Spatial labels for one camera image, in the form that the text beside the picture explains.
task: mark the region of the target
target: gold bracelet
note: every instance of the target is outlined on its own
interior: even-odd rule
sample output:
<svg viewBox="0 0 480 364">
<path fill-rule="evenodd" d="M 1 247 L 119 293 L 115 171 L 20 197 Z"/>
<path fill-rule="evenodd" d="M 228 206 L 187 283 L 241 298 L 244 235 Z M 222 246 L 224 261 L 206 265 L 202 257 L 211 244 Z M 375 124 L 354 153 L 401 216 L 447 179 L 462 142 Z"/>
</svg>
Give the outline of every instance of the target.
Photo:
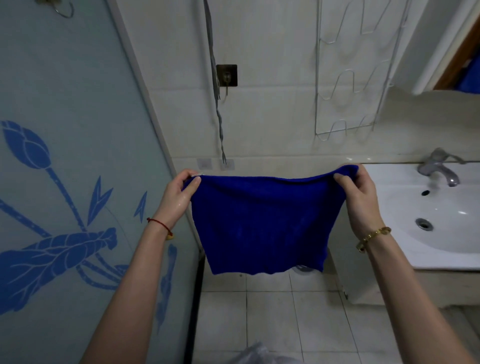
<svg viewBox="0 0 480 364">
<path fill-rule="evenodd" d="M 359 250 L 360 253 L 364 253 L 365 252 L 365 244 L 368 243 L 369 240 L 371 240 L 372 238 L 374 238 L 375 236 L 380 235 L 380 234 L 387 235 L 391 231 L 392 231 L 391 228 L 389 228 L 388 226 L 384 226 L 383 228 L 380 228 L 377 231 L 374 231 L 374 232 L 368 234 L 365 238 L 363 238 L 362 240 L 359 241 L 359 243 L 357 244 L 357 249 Z"/>
</svg>

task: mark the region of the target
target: white sink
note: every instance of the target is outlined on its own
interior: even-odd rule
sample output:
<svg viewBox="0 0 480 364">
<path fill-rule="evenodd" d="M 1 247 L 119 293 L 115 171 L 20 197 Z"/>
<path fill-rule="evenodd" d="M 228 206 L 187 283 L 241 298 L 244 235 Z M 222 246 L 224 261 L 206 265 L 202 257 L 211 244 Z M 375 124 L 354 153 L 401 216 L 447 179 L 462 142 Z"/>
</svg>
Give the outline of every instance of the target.
<svg viewBox="0 0 480 364">
<path fill-rule="evenodd" d="M 416 269 L 480 270 L 480 163 L 447 163 L 460 178 L 456 187 L 438 172 L 422 176 L 417 166 L 365 165 L 385 223 Z M 433 230 L 420 228 L 419 218 Z"/>
</svg>

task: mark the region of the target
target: wall hook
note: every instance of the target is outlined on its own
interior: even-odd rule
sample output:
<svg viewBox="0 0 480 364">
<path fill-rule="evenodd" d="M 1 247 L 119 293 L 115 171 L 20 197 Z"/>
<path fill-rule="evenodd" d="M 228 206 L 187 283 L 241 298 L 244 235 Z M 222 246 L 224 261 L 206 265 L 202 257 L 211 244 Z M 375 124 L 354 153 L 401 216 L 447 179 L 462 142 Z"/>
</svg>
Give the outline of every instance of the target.
<svg viewBox="0 0 480 364">
<path fill-rule="evenodd" d="M 60 16 L 63 16 L 64 18 L 67 18 L 67 19 L 73 18 L 73 15 L 75 14 L 75 8 L 73 7 L 73 4 L 71 2 L 69 2 L 69 4 L 70 4 L 70 15 L 65 15 L 57 9 L 57 4 L 60 4 L 61 0 L 36 0 L 36 2 L 37 2 L 37 4 L 48 4 L 48 5 L 50 5 L 53 8 L 53 10 L 55 10 L 55 12 L 57 14 L 59 14 Z"/>
</svg>

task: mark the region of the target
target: forearm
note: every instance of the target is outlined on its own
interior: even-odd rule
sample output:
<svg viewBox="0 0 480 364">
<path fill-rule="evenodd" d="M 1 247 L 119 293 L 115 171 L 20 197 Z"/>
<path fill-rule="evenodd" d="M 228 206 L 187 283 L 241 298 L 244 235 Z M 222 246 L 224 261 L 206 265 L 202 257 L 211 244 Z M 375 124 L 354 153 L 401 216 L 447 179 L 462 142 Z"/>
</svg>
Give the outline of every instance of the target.
<svg viewBox="0 0 480 364">
<path fill-rule="evenodd" d="M 82 363 L 145 362 L 166 237 L 161 225 L 147 225 Z"/>
<path fill-rule="evenodd" d="M 404 363 L 475 363 L 391 235 L 367 244 Z"/>
</svg>

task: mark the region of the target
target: hand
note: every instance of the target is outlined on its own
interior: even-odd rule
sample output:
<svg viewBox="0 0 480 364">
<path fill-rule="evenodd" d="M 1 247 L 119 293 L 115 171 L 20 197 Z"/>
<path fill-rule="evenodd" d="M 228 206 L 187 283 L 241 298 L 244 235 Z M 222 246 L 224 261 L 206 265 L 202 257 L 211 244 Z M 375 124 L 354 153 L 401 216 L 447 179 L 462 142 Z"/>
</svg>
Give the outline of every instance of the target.
<svg viewBox="0 0 480 364">
<path fill-rule="evenodd" d="M 190 199 L 200 185 L 201 178 L 195 177 L 192 182 L 182 191 L 183 183 L 193 174 L 194 170 L 183 170 L 165 188 L 162 201 L 153 218 L 163 222 L 170 230 L 185 213 Z"/>
<path fill-rule="evenodd" d="M 377 190 L 367 170 L 358 164 L 355 183 L 349 176 L 335 173 L 333 178 L 347 195 L 347 210 L 350 225 L 359 240 L 385 226 L 378 207 Z"/>
</svg>

